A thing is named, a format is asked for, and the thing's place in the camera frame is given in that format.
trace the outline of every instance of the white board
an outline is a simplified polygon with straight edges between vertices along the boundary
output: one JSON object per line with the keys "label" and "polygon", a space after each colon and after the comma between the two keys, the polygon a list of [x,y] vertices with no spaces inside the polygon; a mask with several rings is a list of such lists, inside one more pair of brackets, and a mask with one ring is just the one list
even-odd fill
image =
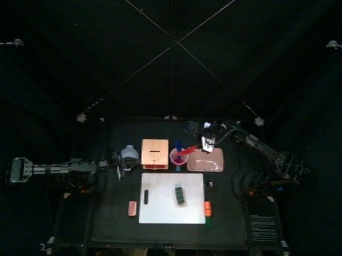
{"label": "white board", "polygon": [[[183,204],[176,201],[175,187],[179,186],[183,189]],[[143,173],[139,223],[204,224],[203,203],[201,173]]]}

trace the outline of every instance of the black tabletop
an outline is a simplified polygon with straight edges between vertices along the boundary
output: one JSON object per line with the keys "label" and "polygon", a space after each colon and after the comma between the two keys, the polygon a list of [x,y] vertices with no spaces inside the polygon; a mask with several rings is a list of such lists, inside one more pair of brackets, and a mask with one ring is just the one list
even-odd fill
{"label": "black tabletop", "polygon": [[[101,126],[96,126],[88,134],[101,133]],[[185,133],[180,121],[113,120],[107,124],[105,148],[123,149],[133,145],[141,153],[143,139],[168,139],[169,148],[175,141],[189,147],[197,143],[197,138]],[[103,144],[84,149],[93,157],[100,154]],[[96,201],[91,227],[91,242],[127,245],[164,245],[176,248],[246,248],[247,231],[243,215],[243,205],[232,193],[232,176],[240,169],[264,168],[259,165],[259,157],[252,152],[236,148],[235,143],[226,138],[216,146],[223,150],[223,172],[204,172],[203,178],[212,179],[215,188],[204,189],[204,198],[212,204],[212,227],[204,224],[139,224],[137,215],[128,217],[128,202],[140,201],[140,181],[144,172],[171,172],[175,168],[169,164],[165,171],[144,170],[141,166],[125,172],[125,178],[119,180],[116,170],[105,173],[104,193]],[[188,173],[181,166],[181,173]]]}

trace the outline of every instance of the red object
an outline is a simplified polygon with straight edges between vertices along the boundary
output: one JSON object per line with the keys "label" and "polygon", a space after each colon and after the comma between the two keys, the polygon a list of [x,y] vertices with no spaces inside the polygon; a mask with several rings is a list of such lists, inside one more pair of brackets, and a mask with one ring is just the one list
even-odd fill
{"label": "red object", "polygon": [[210,201],[204,201],[204,216],[210,217],[212,214],[211,211],[211,202]]}
{"label": "red object", "polygon": [[128,216],[133,217],[136,215],[136,201],[129,201],[128,203]]}
{"label": "red object", "polygon": [[180,152],[176,153],[177,156],[188,155],[195,152],[195,149],[197,146],[188,147],[187,149],[181,150]]}

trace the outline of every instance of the orange box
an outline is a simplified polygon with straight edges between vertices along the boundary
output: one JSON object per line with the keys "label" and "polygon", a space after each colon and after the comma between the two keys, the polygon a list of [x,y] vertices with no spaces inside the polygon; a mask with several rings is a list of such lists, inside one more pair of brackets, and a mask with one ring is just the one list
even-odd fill
{"label": "orange box", "polygon": [[143,139],[141,165],[144,169],[168,169],[168,140]]}

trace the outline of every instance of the table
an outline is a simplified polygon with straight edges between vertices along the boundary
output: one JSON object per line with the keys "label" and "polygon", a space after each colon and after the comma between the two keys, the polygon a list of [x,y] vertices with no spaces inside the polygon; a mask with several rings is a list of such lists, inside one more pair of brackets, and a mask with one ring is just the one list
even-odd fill
{"label": "table", "polygon": [[[140,154],[141,140],[145,138],[168,139],[171,145],[173,141],[180,141],[183,147],[197,142],[197,138],[183,131],[181,121],[112,120],[107,125],[96,124],[83,130],[73,154],[93,160],[101,157],[103,148],[123,149],[125,145],[133,145]],[[246,219],[244,214],[246,205],[232,193],[232,176],[240,172],[262,171],[268,165],[266,159],[255,152],[236,147],[236,143],[228,138],[218,147],[223,150],[224,170],[220,173],[203,173],[204,180],[212,179],[216,184],[214,190],[204,190],[204,198],[212,204],[212,228],[207,229],[203,224],[139,224],[137,216],[127,216],[128,201],[139,201],[140,198],[141,173],[175,173],[172,165],[167,171],[143,170],[137,166],[131,172],[125,172],[123,180],[117,179],[116,170],[108,170],[104,193],[91,204],[91,217],[84,218],[88,224],[88,228],[83,228],[83,232],[88,233],[88,237],[83,236],[87,246],[247,250],[251,246],[247,242],[248,218]],[[72,244],[67,240],[73,240],[73,244],[77,244],[77,239],[65,235],[68,229],[67,224],[64,234],[60,232],[61,245]]]}

